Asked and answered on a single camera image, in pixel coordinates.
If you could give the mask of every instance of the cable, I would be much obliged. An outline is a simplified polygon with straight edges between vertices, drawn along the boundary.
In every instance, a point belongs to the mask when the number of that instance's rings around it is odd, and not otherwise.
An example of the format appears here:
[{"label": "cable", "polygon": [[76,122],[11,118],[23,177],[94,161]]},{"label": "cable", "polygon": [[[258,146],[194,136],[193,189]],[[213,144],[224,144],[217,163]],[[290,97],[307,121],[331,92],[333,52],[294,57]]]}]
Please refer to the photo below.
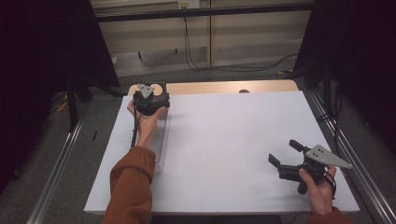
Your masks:
[{"label": "cable", "polygon": [[326,175],[323,177],[324,177],[324,180],[326,180],[332,187],[332,199],[334,200],[335,192],[337,191],[337,183],[335,183],[334,176],[332,176],[329,172],[326,171]]},{"label": "cable", "polygon": [[68,101],[66,101],[65,99],[67,99],[67,97],[64,98],[64,102],[62,102],[58,107],[52,109],[49,113],[52,114],[54,112],[61,112],[63,111],[66,106],[68,105]]},{"label": "cable", "polygon": [[134,134],[132,136],[132,143],[131,143],[131,147],[134,147],[135,143],[136,143],[136,137],[137,137],[137,127],[139,125],[139,120],[142,117],[142,114],[140,114],[139,118],[137,118],[137,110],[136,110],[136,105],[138,104],[138,97],[134,97],[134,101],[132,103],[132,106],[134,108]]},{"label": "cable", "polygon": [[51,103],[57,102],[61,97],[63,97],[66,94],[66,91],[63,91],[58,97],[56,97],[54,100],[51,101]]},{"label": "cable", "polygon": [[[215,70],[215,71],[222,71],[222,72],[260,72],[264,70],[268,70],[271,68],[274,68],[278,66],[280,63],[283,63],[286,61],[289,57],[296,56],[297,53],[286,55],[282,57],[277,63],[269,64],[266,66],[258,66],[258,67],[247,67],[247,66],[235,66],[235,65],[227,65],[227,66],[215,66],[215,67],[209,67],[209,68],[203,68],[197,66],[192,57],[191,57],[191,45],[190,45],[190,35],[189,35],[189,29],[187,26],[187,19],[184,18],[184,23],[185,23],[185,33],[184,33],[184,42],[185,42],[185,58],[186,58],[186,64],[187,66],[192,70],[192,71],[203,71],[203,70]],[[226,69],[227,67],[229,68],[239,68],[243,70],[233,70],[233,69]]]},{"label": "cable", "polygon": [[[317,121],[321,121],[321,120],[325,120],[325,119],[334,119],[334,146],[335,146],[335,150],[336,153],[339,157],[341,157],[341,152],[340,152],[340,148],[338,146],[338,131],[339,131],[339,125],[338,125],[338,115],[340,114],[342,108],[343,108],[343,102],[342,102],[342,90],[341,90],[341,86],[339,84],[339,82],[337,82],[337,86],[336,86],[336,90],[335,90],[335,102],[334,105],[332,107],[333,113],[332,113],[332,117],[329,116],[329,114],[324,114],[322,116],[320,116],[319,118],[317,118]],[[359,189],[357,188],[357,185],[355,183],[355,181],[352,179],[352,176],[350,175],[348,169],[343,169],[343,171],[346,173],[346,177],[349,179],[349,182],[352,184],[353,188],[355,189],[356,193],[358,194],[358,196],[360,197],[364,208],[366,209],[367,213],[369,214],[371,220],[373,221],[374,224],[376,224],[375,219],[373,214],[371,213],[371,211],[368,208],[368,205],[366,203],[366,201],[364,201],[361,192],[359,191]]]}]

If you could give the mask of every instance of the metal rail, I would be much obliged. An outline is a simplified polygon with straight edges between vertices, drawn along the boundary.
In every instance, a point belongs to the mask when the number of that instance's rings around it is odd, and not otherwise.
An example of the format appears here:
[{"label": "metal rail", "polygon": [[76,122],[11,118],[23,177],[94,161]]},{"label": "metal rail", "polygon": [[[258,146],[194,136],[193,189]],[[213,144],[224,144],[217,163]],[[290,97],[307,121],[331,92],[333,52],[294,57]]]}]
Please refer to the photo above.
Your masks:
[{"label": "metal rail", "polygon": [[165,10],[140,13],[115,13],[115,14],[98,14],[95,17],[73,17],[73,18],[54,18],[56,21],[96,21],[96,22],[112,22],[112,21],[142,21],[154,19],[171,19],[201,16],[220,16],[235,14],[252,14],[267,12],[289,12],[289,11],[306,11],[316,7],[332,6],[331,3],[298,3],[298,4],[280,4],[267,5],[257,7],[208,7],[186,10]]},{"label": "metal rail", "polygon": [[64,172],[64,167],[66,165],[67,159],[69,158],[70,152],[72,151],[73,146],[77,140],[83,120],[88,114],[89,107],[90,107],[89,103],[83,106],[81,117],[74,131],[69,133],[69,135],[67,135],[61,154],[59,155],[59,158],[55,163],[55,166],[52,170],[52,173],[49,176],[46,186],[41,192],[38,201],[35,203],[35,208],[33,209],[31,215],[29,216],[29,219],[26,222],[27,224],[40,224],[43,222],[47,210],[50,206],[52,197],[58,186],[58,182],[61,179],[62,173]]},{"label": "metal rail", "polygon": [[[317,92],[311,93],[312,100],[314,101],[318,111],[324,115],[326,114],[326,110],[323,106],[323,100],[318,95]],[[333,135],[335,135],[335,127],[336,122],[334,119],[328,119],[326,124]],[[361,182],[361,185],[367,192],[370,200],[372,201],[373,205],[375,206],[378,214],[382,217],[384,223],[396,223],[396,216],[392,211],[388,200],[376,185],[374,180],[370,177],[369,173],[367,172],[366,168],[363,166],[361,160],[359,159],[358,155],[356,154],[355,150],[353,149],[352,145],[349,144],[347,138],[345,137],[344,133],[341,131],[340,127],[337,128],[337,142],[339,144],[340,149],[342,150],[343,154],[346,156],[346,159],[353,165],[356,177]]]}]

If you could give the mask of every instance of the brown sleeve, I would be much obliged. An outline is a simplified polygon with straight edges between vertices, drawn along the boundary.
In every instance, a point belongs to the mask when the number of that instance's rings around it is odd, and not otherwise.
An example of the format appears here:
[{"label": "brown sleeve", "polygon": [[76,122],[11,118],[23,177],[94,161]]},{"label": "brown sleeve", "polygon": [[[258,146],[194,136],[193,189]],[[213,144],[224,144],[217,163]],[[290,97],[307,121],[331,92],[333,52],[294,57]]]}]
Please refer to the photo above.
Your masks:
[{"label": "brown sleeve", "polygon": [[344,214],[334,207],[332,213],[324,216],[314,216],[308,214],[307,224],[352,224],[353,222]]},{"label": "brown sleeve", "polygon": [[132,147],[110,174],[111,199],[103,224],[149,223],[154,177],[155,153]]}]

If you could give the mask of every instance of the gray floor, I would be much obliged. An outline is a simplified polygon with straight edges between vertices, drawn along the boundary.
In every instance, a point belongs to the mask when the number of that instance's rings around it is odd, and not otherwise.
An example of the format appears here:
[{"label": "gray floor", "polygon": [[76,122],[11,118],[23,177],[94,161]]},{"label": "gray floor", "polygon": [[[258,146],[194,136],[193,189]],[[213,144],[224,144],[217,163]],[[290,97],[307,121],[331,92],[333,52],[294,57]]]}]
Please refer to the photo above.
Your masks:
[{"label": "gray floor", "polygon": [[[254,63],[250,65],[263,66],[266,64],[269,63]],[[146,80],[171,83],[281,79],[284,76],[278,75],[276,71],[291,69],[293,65],[294,60],[288,60],[277,68],[252,73],[180,70],[143,76],[120,77],[121,87],[117,88],[117,90],[127,92],[132,84]],[[300,90],[305,90],[304,82],[301,79],[297,79],[296,83]],[[105,152],[107,141],[120,108],[121,99],[109,96],[97,89],[92,89],[92,93],[94,97],[89,104],[88,115],[66,162],[64,173],[53,195],[43,223],[101,222],[101,217],[86,214],[82,210]],[[319,116],[318,111],[308,97],[307,100],[312,106],[314,114]],[[396,191],[394,190],[396,189],[396,181],[394,181],[396,180],[396,174],[394,173],[396,168],[395,156],[389,153],[382,139],[376,133],[366,129],[364,118],[354,105],[348,101],[347,97],[344,96],[343,102],[343,111],[339,116],[340,127],[356,149],[371,177],[394,209],[396,206]],[[84,106],[86,105],[78,102],[79,108]],[[11,181],[1,195],[0,223],[26,223],[41,190],[46,184],[51,169],[58,159],[67,137],[68,125],[67,108],[62,112],[55,112],[49,116],[46,128],[36,144],[36,150],[32,153],[29,162],[21,168],[21,178]],[[326,129],[324,123],[320,123],[319,126],[328,139],[329,145],[333,146],[332,135]],[[351,179],[353,182],[348,180],[349,186],[352,188],[361,211],[349,214],[349,216],[356,223],[383,223],[370,198],[362,188],[360,181],[353,173],[351,174]],[[304,223],[305,221],[305,214],[297,217],[295,215],[282,215],[281,217],[284,223],[291,223],[295,218],[296,220],[293,223]]]}]

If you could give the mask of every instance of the white tabletop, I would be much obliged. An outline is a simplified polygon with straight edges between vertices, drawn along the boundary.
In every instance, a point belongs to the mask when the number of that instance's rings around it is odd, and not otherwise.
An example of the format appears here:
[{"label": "white tabletop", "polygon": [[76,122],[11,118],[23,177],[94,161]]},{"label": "white tabletop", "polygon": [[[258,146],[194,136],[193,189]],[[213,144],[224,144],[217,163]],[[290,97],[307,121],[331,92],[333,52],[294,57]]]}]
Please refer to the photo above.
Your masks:
[{"label": "white tabletop", "polygon": [[[108,176],[129,150],[133,118],[124,97],[84,211],[103,213]],[[151,185],[157,214],[280,214],[309,210],[298,183],[278,178],[268,154],[297,165],[303,154],[289,147],[328,144],[301,91],[171,96],[171,125],[163,172]],[[334,206],[359,211],[341,172]]]}]

